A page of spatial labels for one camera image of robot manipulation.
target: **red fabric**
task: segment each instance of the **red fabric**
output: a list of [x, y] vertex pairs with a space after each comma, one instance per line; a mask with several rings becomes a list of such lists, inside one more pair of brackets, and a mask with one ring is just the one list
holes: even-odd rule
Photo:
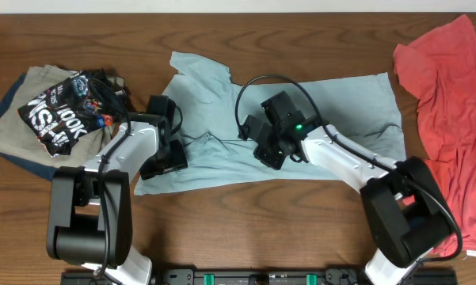
[[[476, 33], [463, 15], [394, 51], [399, 81], [417, 97], [426, 160], [463, 234], [476, 250]], [[453, 235], [436, 253], [456, 249]]]

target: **wood grain surface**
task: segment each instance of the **wood grain surface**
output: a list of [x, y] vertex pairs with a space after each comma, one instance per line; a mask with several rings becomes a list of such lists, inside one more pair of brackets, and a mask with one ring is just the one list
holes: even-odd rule
[[[390, 71], [408, 155], [425, 157], [417, 101], [398, 86], [392, 52], [458, 14], [0, 15], [0, 100], [31, 66], [104, 67], [144, 110], [175, 74], [172, 51], [228, 65], [238, 84], [265, 73], [299, 81]], [[476, 14], [470, 15], [476, 28]], [[0, 157], [0, 284], [57, 284], [72, 268], [46, 254], [50, 183]], [[360, 197], [340, 181], [272, 180], [133, 196], [134, 245], [158, 266], [322, 268], [374, 253]], [[476, 258], [453, 266], [476, 284]]]

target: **navy blue cloth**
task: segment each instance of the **navy blue cloth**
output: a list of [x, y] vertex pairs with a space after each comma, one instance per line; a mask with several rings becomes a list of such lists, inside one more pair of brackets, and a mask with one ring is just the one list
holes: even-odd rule
[[[0, 118], [6, 111], [9, 109], [11, 102], [14, 99], [14, 94], [16, 94], [17, 90], [23, 84], [25, 80], [26, 74], [22, 74], [19, 79], [10, 87], [9, 91], [7, 91], [6, 95], [0, 101]], [[0, 156], [12, 162], [13, 164], [21, 167], [22, 169], [28, 170], [30, 173], [37, 175], [38, 177], [44, 178], [46, 180], [51, 181], [53, 176], [55, 175], [56, 168], [46, 165], [41, 165], [40, 163], [36, 163], [33, 161], [28, 161], [23, 158], [18, 158], [13, 155], [3, 154], [0, 152]]]

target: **wooden table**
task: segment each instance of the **wooden table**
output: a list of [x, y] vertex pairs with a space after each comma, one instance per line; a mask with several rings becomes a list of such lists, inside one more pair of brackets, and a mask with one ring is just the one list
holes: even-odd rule
[[[408, 44], [458, 15], [443, 13], [1, 15], [0, 100], [30, 66], [104, 67], [144, 110], [175, 74], [172, 51], [225, 63], [232, 80], [280, 73], [299, 81], [392, 71]], [[476, 28], [476, 14], [470, 15]], [[417, 101], [390, 76], [408, 155], [425, 157]], [[70, 268], [46, 254], [50, 183], [0, 157], [0, 284], [56, 284]], [[322, 268], [365, 264], [375, 251], [360, 197], [340, 181], [273, 180], [133, 196], [134, 245], [156, 264]], [[476, 258], [443, 266], [476, 284]]]

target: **white background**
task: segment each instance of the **white background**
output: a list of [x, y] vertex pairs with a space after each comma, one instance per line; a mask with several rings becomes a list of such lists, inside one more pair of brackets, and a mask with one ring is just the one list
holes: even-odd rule
[[0, 13], [476, 12], [476, 0], [0, 0]]

